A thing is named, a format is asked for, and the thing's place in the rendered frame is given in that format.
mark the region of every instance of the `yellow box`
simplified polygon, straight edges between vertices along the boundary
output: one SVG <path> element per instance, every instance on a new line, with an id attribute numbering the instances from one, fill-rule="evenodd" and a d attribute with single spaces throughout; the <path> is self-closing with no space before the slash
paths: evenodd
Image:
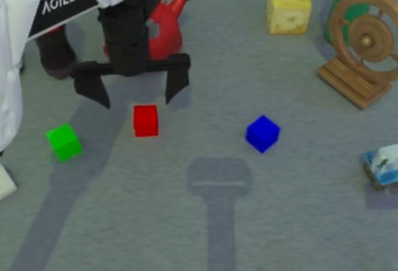
<path id="1" fill-rule="evenodd" d="M 311 11 L 311 0 L 268 0 L 268 31 L 272 35 L 304 34 Z"/>

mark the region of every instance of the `white object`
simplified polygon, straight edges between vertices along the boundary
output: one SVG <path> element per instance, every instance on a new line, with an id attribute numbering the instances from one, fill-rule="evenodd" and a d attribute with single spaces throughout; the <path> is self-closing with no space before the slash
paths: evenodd
<path id="1" fill-rule="evenodd" d="M 371 169 L 377 173 L 398 168 L 398 144 L 381 147 L 372 159 Z"/>
<path id="2" fill-rule="evenodd" d="M 97 1 L 99 7 L 108 7 L 123 0 Z M 0 152 L 14 140 L 21 124 L 23 107 L 19 64 L 39 2 L 0 0 Z"/>
<path id="3" fill-rule="evenodd" d="M 17 191 L 17 187 L 6 169 L 0 165 L 0 201 Z"/>

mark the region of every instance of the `red kettle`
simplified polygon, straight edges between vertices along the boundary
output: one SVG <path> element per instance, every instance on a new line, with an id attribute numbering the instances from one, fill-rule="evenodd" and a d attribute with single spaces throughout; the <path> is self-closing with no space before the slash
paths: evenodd
<path id="1" fill-rule="evenodd" d="M 167 58 L 179 53 L 182 46 L 182 35 L 178 18 L 189 0 L 173 0 L 169 5 L 159 3 L 150 19 L 159 26 L 157 37 L 149 39 L 150 57 L 154 60 Z M 104 45 L 104 53 L 108 56 L 108 48 Z"/>

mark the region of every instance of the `gray tabletop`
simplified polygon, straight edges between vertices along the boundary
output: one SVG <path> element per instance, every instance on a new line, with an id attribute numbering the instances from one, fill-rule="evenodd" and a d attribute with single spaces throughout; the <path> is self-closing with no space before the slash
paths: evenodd
<path id="1" fill-rule="evenodd" d="M 151 73 L 108 77 L 107 111 L 49 78 L 29 43 L 0 270 L 397 270 L 398 191 L 373 191 L 361 156 L 397 142 L 398 92 L 360 111 L 317 77 L 333 56 L 325 4 L 306 35 L 271 37 L 264 0 L 190 2 L 192 85 L 168 106 Z M 82 60 L 105 61 L 95 15 L 68 33 Z M 157 138 L 132 133 L 143 103 L 158 106 Z M 265 154 L 244 140 L 261 114 L 282 128 Z M 60 164 L 45 133 L 68 122 L 84 154 Z"/>

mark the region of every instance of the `wooden base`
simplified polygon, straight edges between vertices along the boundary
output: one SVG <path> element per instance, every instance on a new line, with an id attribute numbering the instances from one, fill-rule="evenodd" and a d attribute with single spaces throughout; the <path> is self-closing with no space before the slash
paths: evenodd
<path id="1" fill-rule="evenodd" d="M 366 81 L 337 57 L 320 67 L 318 75 L 360 109 L 368 107 L 392 88 L 389 83 L 374 85 Z"/>

